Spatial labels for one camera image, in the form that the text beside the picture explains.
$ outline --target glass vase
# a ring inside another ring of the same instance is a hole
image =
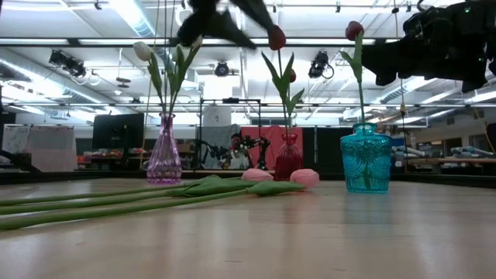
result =
[[[303,153],[296,145],[298,135],[290,133],[282,135],[283,145],[279,149],[276,159],[276,171],[274,180],[289,181],[293,171],[303,168]]]
[[[341,138],[346,188],[350,192],[387,193],[391,172],[391,137],[375,133],[373,123],[353,126]]]
[[[146,178],[153,184],[178,184],[181,182],[181,158],[172,133],[175,115],[160,115],[160,134],[155,142],[152,156],[146,169]]]

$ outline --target table surface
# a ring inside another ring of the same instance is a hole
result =
[[[0,197],[140,187],[16,185]],[[0,232],[0,251],[1,279],[496,278],[496,191],[391,182],[389,195],[363,195],[329,181],[310,193]]]

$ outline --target red glass vase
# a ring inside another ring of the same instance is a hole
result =
[[[303,168],[303,153],[296,145],[298,135],[290,133],[282,135],[283,145],[279,149],[276,159],[276,172],[274,179],[276,181],[289,181],[293,171]]]

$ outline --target red tulip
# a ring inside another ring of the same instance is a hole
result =
[[[345,36],[348,40],[354,42],[360,32],[365,33],[363,26],[359,22],[352,21],[348,24],[348,27],[346,27]]]
[[[280,50],[286,44],[286,35],[279,28],[279,26],[274,25],[274,28],[269,33],[269,47],[271,50]]]
[[[291,74],[289,76],[289,82],[293,83],[296,81],[296,73],[295,70],[291,69]]]

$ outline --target red panel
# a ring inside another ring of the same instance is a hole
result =
[[[296,145],[303,150],[303,129],[302,128],[291,128],[291,133],[298,135],[296,139]],[[283,144],[282,135],[284,134],[284,127],[281,126],[270,126],[262,127],[261,136],[270,140],[269,148],[267,149],[267,155],[265,156],[265,161],[267,163],[267,168],[269,170],[274,170],[276,165],[276,157],[279,153],[279,149]],[[252,139],[258,138],[258,127],[242,127],[242,136],[251,136]],[[253,148],[250,150],[250,154],[253,158],[253,165],[257,165],[258,157],[260,155],[259,148]]]

